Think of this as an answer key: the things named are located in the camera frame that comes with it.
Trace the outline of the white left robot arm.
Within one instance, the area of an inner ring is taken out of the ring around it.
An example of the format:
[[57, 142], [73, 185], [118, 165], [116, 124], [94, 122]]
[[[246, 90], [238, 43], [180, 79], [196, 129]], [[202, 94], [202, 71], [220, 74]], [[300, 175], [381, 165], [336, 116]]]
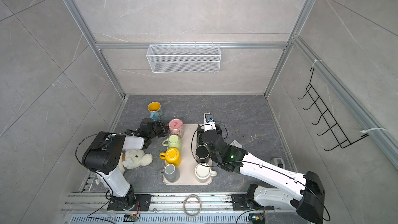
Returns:
[[124, 133], [99, 132], [83, 154], [81, 164], [97, 174], [109, 188], [111, 210], [129, 211], [138, 207], [133, 186], [127, 182], [124, 172], [148, 166], [153, 156], [145, 153], [154, 138], [166, 137], [169, 127], [163, 121], [145, 118], [137, 130]]

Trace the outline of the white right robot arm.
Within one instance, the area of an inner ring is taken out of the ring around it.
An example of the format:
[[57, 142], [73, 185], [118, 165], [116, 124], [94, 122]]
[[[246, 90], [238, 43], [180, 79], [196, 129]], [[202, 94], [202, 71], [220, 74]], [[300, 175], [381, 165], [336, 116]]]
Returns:
[[215, 166], [227, 172], [254, 177], [282, 190], [290, 199], [287, 205], [303, 219], [325, 222], [325, 188], [318, 174], [291, 172], [265, 162], [246, 150], [227, 144], [212, 124], [198, 125], [195, 134], [209, 152]]

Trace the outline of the pink ghost pattern mug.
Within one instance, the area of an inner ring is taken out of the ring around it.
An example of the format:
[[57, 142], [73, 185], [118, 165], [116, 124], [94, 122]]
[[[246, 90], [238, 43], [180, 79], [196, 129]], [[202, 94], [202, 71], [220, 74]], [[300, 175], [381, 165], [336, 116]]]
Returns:
[[169, 135], [176, 135], [179, 138], [184, 136], [184, 124], [180, 119], [172, 119], [169, 122]]

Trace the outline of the blue butterfly mug yellow inside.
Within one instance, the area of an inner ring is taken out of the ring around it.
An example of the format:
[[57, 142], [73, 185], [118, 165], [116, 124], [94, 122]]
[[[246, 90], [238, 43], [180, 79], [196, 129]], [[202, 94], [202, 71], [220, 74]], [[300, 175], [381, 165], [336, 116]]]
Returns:
[[148, 110], [150, 112], [150, 118], [154, 121], [160, 121], [163, 119], [164, 114], [159, 102], [151, 102], [148, 105]]

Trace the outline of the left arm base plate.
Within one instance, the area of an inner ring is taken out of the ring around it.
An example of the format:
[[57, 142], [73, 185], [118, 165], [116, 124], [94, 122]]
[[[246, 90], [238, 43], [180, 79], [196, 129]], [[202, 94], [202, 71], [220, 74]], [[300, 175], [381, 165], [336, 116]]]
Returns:
[[108, 204], [108, 211], [137, 211], [140, 207], [141, 211], [148, 211], [152, 195], [150, 194], [137, 194], [127, 195], [126, 197], [119, 198], [111, 196]]

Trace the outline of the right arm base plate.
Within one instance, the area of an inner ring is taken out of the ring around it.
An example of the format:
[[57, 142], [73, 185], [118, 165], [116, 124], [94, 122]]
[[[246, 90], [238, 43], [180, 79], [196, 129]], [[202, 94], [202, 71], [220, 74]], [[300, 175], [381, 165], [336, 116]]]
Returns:
[[246, 196], [245, 194], [231, 194], [233, 209], [239, 210], [266, 210], [273, 211], [274, 206], [261, 206], [253, 197]]

